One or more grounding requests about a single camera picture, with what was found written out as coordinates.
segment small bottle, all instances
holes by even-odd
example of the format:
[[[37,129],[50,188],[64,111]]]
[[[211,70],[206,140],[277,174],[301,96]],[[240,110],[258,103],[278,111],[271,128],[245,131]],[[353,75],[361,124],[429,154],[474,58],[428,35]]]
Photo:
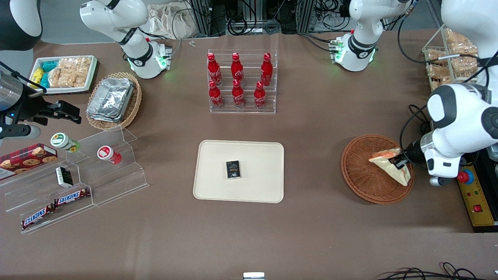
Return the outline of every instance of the small bottle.
[[[254,104],[258,111],[261,111],[266,106],[266,91],[263,89],[263,83],[256,83],[256,90],[254,91]]]
[[[244,90],[241,88],[241,82],[239,80],[234,80],[232,95],[234,96],[235,108],[244,108],[244,106],[246,105],[246,101],[244,100]]]
[[[66,150],[68,152],[76,152],[80,148],[77,141],[72,140],[67,134],[58,132],[50,139],[52,146]]]
[[[114,149],[109,146],[100,147],[100,149],[97,151],[97,156],[101,160],[108,160],[112,164],[120,163],[122,158],[120,153],[114,151]]]
[[[214,109],[221,109],[221,107],[223,107],[220,89],[213,80],[209,81],[209,98],[211,99]]]
[[[211,79],[215,81],[217,85],[221,84],[220,65],[216,61],[215,55],[212,52],[208,53],[208,72],[209,77],[211,77]]]
[[[271,55],[267,52],[264,54],[263,64],[261,64],[261,81],[265,87],[270,85],[272,75],[273,65],[271,64]]]
[[[232,77],[234,80],[239,80],[241,84],[244,81],[244,67],[236,52],[232,54]]]

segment red button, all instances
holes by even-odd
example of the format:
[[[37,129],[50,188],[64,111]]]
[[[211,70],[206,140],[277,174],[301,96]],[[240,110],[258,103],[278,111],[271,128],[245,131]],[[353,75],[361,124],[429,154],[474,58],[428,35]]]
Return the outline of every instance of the red button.
[[[458,172],[457,180],[460,183],[467,183],[470,180],[470,176],[469,176],[469,174],[467,172],[460,171],[460,172]]]

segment wicker basket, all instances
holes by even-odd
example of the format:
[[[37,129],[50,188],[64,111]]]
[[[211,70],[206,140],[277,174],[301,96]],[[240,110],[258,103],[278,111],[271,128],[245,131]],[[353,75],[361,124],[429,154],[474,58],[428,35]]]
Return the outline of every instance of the wicker basket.
[[[399,147],[395,141],[382,135],[367,134],[356,137],[344,148],[341,170],[349,187],[361,198],[390,204],[401,201],[412,189],[415,180],[413,166],[408,164],[411,179],[405,187],[380,167],[369,162],[373,153]]]
[[[142,101],[142,89],[140,88],[140,84],[138,84],[138,81],[136,80],[136,78],[129,73],[122,73],[122,72],[114,73],[114,74],[107,76],[106,78],[118,78],[118,79],[127,78],[133,82],[133,85],[134,85],[133,92],[131,93],[131,98],[129,100],[128,107],[126,108],[126,111],[124,113],[124,118],[119,123],[112,123],[112,122],[97,121],[97,120],[90,118],[90,116],[87,115],[88,122],[93,127],[97,128],[97,129],[102,129],[102,130],[108,130],[108,129],[111,129],[115,126],[119,126],[119,125],[121,125],[122,127],[125,128],[131,124],[131,122],[133,121],[133,119],[136,116],[136,113],[138,113],[138,108],[140,107],[140,102]],[[92,101],[93,97],[95,96],[95,92],[97,91],[97,88],[99,87],[99,85],[102,83],[102,81],[104,79],[102,79],[94,87],[94,89],[92,91],[92,95],[90,96],[90,100],[88,101],[88,104],[90,104],[90,102]]]

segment coca-cola bottle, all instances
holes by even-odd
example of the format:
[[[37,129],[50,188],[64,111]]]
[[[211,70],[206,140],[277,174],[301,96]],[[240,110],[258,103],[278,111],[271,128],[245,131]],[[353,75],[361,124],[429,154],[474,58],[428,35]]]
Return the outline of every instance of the coca-cola bottle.
[[[221,109],[221,107],[223,107],[220,89],[213,80],[209,81],[209,98],[211,99],[214,109]]]
[[[246,101],[244,100],[244,90],[241,88],[241,82],[239,80],[234,80],[232,95],[234,96],[235,108],[244,108],[244,106],[246,105]]]
[[[234,80],[239,80],[240,83],[244,81],[244,67],[239,59],[239,54],[236,52],[232,54],[232,77]]]
[[[221,69],[215,59],[214,53],[208,53],[208,72],[209,76],[217,85],[221,84]]]
[[[261,81],[265,87],[270,85],[272,75],[273,65],[271,64],[271,55],[267,52],[264,54],[263,64],[261,64]]]
[[[254,103],[258,111],[263,110],[266,106],[266,91],[263,89],[263,83],[256,83],[256,90],[254,91]]]

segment brown table surface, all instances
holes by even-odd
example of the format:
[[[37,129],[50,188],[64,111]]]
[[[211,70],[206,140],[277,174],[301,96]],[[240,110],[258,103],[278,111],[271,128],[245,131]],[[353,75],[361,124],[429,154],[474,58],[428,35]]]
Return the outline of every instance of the brown table surface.
[[[407,53],[420,58],[433,32],[403,32]],[[270,280],[360,280],[403,267],[441,272],[442,261],[495,278],[498,235],[471,233],[455,183],[433,187],[417,170],[407,198],[374,205],[342,178],[340,156],[353,137],[376,133],[396,140],[409,117],[407,105],[425,104],[430,93],[424,65],[402,57],[395,35],[382,35],[374,61],[359,73],[332,65],[326,52],[297,35],[196,39],[195,48],[184,41],[170,71],[139,79],[143,100],[128,129],[138,137],[132,145],[150,186],[31,235],[20,233],[18,215],[0,211],[0,278],[241,279],[243,272],[263,271]],[[211,115],[210,48],[278,49],[277,114]],[[35,57],[88,54],[101,63],[97,80],[131,72],[116,43],[41,43],[35,49]],[[88,97],[46,100],[66,100],[84,117]],[[48,142],[58,131],[75,139],[99,132],[85,117],[79,126],[50,120],[39,139],[5,141],[1,152]],[[414,121],[405,141],[417,137]],[[284,200],[194,198],[197,150],[206,139],[282,143]]]

